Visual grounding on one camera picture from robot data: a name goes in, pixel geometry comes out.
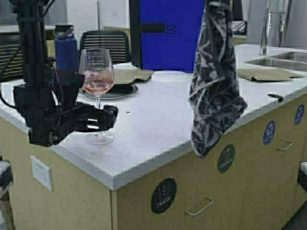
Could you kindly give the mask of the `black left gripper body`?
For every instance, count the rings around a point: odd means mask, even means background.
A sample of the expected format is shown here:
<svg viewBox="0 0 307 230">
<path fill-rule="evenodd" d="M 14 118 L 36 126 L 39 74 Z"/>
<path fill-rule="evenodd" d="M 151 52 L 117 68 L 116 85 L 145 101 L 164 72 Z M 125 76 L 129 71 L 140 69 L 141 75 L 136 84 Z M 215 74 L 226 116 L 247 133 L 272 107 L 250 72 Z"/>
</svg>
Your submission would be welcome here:
<svg viewBox="0 0 307 230">
<path fill-rule="evenodd" d="M 45 81 L 29 80 L 14 86 L 15 108 L 25 120 L 30 144 L 50 147 L 69 134 L 101 127 L 101 111 L 77 101 L 85 76 L 53 70 Z"/>
</svg>

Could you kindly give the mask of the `robot base right corner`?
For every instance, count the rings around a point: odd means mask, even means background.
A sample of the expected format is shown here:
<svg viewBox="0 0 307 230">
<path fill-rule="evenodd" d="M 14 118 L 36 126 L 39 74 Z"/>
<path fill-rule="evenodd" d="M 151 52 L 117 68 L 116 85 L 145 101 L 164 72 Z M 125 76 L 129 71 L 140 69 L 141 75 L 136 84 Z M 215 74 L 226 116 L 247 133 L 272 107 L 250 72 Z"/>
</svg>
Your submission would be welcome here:
<svg viewBox="0 0 307 230">
<path fill-rule="evenodd" d="M 300 163 L 298 173 L 298 184 L 307 192 L 307 162 L 303 161 Z"/>
</svg>

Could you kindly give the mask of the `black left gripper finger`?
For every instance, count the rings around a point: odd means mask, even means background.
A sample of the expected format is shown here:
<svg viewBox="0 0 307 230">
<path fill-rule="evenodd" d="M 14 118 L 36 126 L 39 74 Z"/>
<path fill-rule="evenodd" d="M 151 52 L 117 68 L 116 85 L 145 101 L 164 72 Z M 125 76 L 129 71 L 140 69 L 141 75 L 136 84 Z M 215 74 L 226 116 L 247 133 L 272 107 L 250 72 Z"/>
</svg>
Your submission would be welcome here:
<svg viewBox="0 0 307 230">
<path fill-rule="evenodd" d="M 116 106 L 105 104 L 103 107 L 100 108 L 100 111 L 104 119 L 116 120 L 119 109 Z"/>
<path fill-rule="evenodd" d="M 99 132 L 99 131 L 108 131 L 113 128 L 115 125 L 114 120 L 96 120 L 96 119 L 88 119 L 87 120 L 87 128 L 89 132 Z"/>
</svg>

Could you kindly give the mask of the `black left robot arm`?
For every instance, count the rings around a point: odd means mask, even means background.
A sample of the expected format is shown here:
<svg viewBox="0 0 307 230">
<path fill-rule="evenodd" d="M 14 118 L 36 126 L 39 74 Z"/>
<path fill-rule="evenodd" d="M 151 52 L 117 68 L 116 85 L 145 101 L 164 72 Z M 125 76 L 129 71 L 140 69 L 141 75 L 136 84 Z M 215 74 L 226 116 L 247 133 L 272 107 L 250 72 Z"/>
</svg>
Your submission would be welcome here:
<svg viewBox="0 0 307 230">
<path fill-rule="evenodd" d="M 47 55 L 45 15 L 50 0 L 13 0 L 23 54 L 24 83 L 13 89 L 15 109 L 28 127 L 31 144 L 50 147 L 70 133 L 84 132 L 90 144 L 107 144 L 113 140 L 118 108 L 90 105 L 77 101 L 80 89 L 99 99 L 114 86 L 114 69 L 107 49 L 85 49 L 83 63 L 61 68 Z"/>
</svg>

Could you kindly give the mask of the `robot base left corner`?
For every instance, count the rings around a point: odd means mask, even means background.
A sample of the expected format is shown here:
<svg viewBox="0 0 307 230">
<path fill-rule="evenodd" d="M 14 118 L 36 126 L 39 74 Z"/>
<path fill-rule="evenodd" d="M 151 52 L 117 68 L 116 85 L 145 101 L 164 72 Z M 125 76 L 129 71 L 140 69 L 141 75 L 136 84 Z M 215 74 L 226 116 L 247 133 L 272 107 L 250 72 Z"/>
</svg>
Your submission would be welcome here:
<svg viewBox="0 0 307 230">
<path fill-rule="evenodd" d="M 8 161 L 0 162 L 0 197 L 2 198 L 13 184 L 12 167 Z"/>
</svg>

